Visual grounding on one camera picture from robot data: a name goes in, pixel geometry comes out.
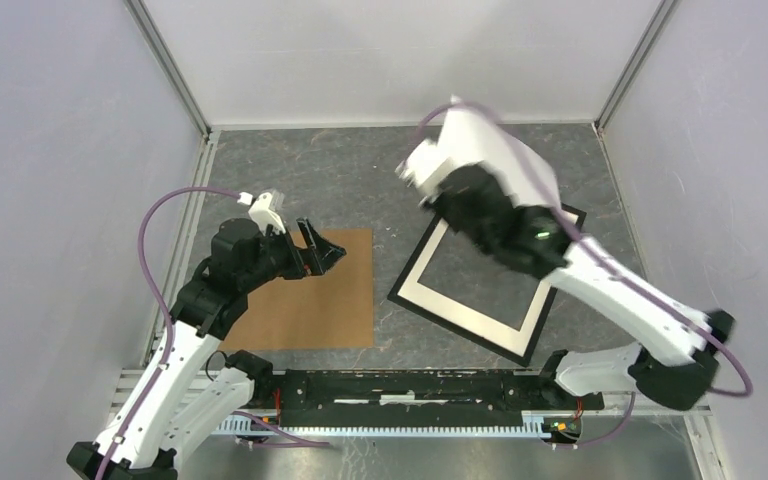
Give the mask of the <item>white mat board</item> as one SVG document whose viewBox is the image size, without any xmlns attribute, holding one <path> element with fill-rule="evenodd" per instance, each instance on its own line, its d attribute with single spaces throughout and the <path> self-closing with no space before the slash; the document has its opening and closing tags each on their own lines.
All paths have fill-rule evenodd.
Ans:
<svg viewBox="0 0 768 480">
<path fill-rule="evenodd" d="M 431 220 L 388 299 L 512 362 L 527 366 L 557 289 L 503 269 Z"/>
</svg>

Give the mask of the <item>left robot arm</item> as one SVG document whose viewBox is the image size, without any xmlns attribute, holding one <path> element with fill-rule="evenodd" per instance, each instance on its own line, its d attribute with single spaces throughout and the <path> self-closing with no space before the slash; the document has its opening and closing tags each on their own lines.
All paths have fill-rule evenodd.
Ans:
<svg viewBox="0 0 768 480">
<path fill-rule="evenodd" d="M 250 293 L 275 279 L 321 276 L 346 251 L 301 218 L 305 241 L 248 218 L 223 222 L 211 253 L 178 292 L 162 344 L 116 417 L 95 440 L 77 442 L 68 465 L 83 479 L 175 479 L 186 459 L 238 408 L 262 407 L 274 394 L 269 362 L 233 354 L 188 405 L 198 372 L 247 311 Z"/>
</svg>

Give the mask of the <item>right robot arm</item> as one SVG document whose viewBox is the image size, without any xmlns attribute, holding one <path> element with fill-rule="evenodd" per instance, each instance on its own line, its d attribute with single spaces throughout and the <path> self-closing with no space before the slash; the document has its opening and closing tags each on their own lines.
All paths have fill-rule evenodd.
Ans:
<svg viewBox="0 0 768 480">
<path fill-rule="evenodd" d="M 687 411 L 715 392 L 734 318 L 702 311 L 654 287 L 616 260 L 563 211 L 552 166 L 499 125 L 483 105 L 452 97 L 430 113 L 436 138 L 421 139 L 398 176 L 421 207 L 506 269 L 576 297 L 631 336 L 624 347 L 560 350 L 537 382 L 540 400 L 630 392 Z"/>
</svg>

